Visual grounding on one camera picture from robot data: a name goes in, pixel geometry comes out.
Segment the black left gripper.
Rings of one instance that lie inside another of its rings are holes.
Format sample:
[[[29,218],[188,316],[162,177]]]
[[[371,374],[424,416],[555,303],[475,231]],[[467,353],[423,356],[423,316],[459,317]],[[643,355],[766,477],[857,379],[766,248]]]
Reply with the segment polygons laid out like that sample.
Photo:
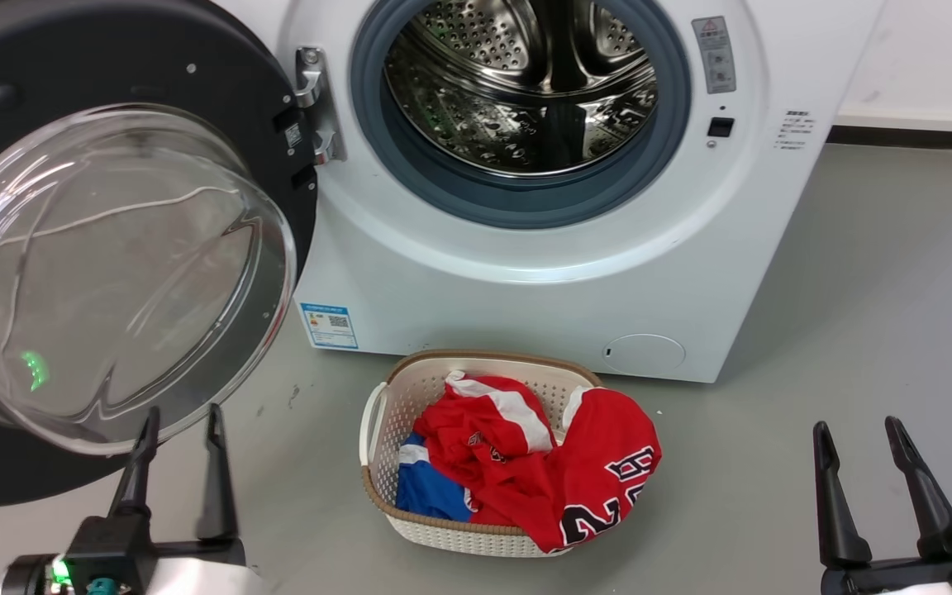
[[[122,470],[108,517],[83,520],[64,555],[77,595],[241,595],[248,557],[240,538],[236,497],[219,404],[207,414],[207,483],[197,537],[155,543],[147,505],[149,469],[159,447],[161,411],[153,406]]]

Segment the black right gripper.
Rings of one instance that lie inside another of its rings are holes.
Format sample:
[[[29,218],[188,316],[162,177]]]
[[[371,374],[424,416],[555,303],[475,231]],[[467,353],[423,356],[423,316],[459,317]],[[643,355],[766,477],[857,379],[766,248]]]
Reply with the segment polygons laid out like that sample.
[[[918,525],[919,557],[874,561],[859,534],[839,478],[827,422],[812,430],[821,595],[952,595],[952,504],[896,416],[885,418],[889,449],[902,472]],[[950,559],[926,561],[922,559]]]

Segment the black round glass washer door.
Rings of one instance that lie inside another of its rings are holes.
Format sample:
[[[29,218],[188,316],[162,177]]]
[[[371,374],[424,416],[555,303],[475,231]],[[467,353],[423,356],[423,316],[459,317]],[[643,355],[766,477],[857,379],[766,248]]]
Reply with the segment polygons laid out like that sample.
[[[197,425],[277,338],[317,172],[255,26],[222,0],[0,0],[0,506]]]

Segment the white washing machine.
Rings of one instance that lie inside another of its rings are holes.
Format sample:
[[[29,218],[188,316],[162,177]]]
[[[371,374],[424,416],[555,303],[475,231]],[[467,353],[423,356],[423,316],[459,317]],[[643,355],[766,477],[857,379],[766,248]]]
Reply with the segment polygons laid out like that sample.
[[[374,0],[222,0],[255,17],[296,83],[320,46],[347,151],[318,165],[317,222],[295,300],[346,307],[356,353],[486,348],[609,374],[631,334],[685,349],[666,379],[714,382],[796,211],[887,0],[662,0],[693,98],[683,143],[623,206],[548,229],[447,214],[407,191],[352,102],[355,37]],[[722,16],[736,90],[709,94],[691,21]]]

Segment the chrome door hinge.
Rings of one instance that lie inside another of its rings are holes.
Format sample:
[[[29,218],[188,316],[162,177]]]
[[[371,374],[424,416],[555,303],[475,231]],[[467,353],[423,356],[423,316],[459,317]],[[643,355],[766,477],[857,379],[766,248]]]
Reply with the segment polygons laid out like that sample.
[[[311,128],[315,162],[324,165],[345,161],[347,151],[324,49],[299,46],[295,52],[295,74],[294,94]]]

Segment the blue energy label sticker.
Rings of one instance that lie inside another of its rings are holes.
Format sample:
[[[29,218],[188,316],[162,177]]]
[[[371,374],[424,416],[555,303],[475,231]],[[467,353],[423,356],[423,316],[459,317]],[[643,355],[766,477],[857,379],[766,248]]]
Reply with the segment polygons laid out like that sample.
[[[307,335],[315,348],[329,350],[358,350],[354,325],[346,307],[313,304],[299,304]]]

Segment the cream perforated laundry basket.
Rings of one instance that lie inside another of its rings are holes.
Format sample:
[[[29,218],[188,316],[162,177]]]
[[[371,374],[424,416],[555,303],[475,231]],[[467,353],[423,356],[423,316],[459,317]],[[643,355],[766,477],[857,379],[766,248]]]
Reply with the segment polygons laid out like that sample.
[[[400,511],[397,496],[399,449],[413,422],[445,391],[454,370],[524,382],[539,398],[558,440],[572,389],[598,387],[601,379],[577,363],[487,350],[427,350],[397,362],[368,396],[359,424],[360,477],[367,497],[394,531],[413,545],[458,554],[506,559],[544,559],[547,554],[517,527],[466,524]]]

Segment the blue garment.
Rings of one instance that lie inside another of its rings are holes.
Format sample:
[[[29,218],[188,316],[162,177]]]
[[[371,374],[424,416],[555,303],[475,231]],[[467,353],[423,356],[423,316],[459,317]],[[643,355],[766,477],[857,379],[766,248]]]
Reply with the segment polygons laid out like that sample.
[[[416,432],[409,434],[401,444],[397,461],[397,509],[453,522],[471,521],[471,493],[431,464],[422,436]]]

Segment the round white filter cover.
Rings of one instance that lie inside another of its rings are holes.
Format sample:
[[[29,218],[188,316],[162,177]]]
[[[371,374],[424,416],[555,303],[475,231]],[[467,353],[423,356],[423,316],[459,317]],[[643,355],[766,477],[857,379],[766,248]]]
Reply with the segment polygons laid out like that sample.
[[[603,350],[603,361],[620,375],[665,378],[683,364],[685,349],[668,336],[631,334],[620,336]]]

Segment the red jersey black numbers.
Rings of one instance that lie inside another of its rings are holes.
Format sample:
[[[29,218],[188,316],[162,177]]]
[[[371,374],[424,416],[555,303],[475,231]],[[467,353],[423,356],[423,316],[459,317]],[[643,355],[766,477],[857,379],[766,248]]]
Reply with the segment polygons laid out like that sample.
[[[562,419],[563,444],[507,459],[475,493],[474,522],[521,528],[548,555],[620,524],[664,456],[649,416],[613,389],[575,389]]]

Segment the red white-striped garment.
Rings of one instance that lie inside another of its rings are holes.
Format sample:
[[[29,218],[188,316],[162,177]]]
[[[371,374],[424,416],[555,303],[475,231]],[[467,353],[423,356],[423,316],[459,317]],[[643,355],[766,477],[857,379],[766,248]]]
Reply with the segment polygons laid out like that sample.
[[[553,497],[547,459],[558,441],[521,381],[453,370],[413,430],[433,466],[481,502]]]

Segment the grey warning sticker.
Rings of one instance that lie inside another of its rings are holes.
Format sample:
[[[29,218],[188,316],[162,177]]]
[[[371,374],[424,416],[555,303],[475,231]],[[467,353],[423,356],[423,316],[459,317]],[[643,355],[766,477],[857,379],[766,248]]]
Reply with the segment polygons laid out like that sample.
[[[691,21],[702,60],[707,93],[729,93],[736,90],[735,61],[731,38],[722,16]]]

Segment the perforated steel drum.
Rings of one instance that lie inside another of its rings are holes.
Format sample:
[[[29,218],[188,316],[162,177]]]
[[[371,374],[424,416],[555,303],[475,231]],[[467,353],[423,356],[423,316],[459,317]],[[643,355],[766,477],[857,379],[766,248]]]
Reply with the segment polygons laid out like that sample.
[[[635,32],[594,0],[431,0],[394,38],[383,74],[431,145],[509,178],[604,161],[659,99]]]

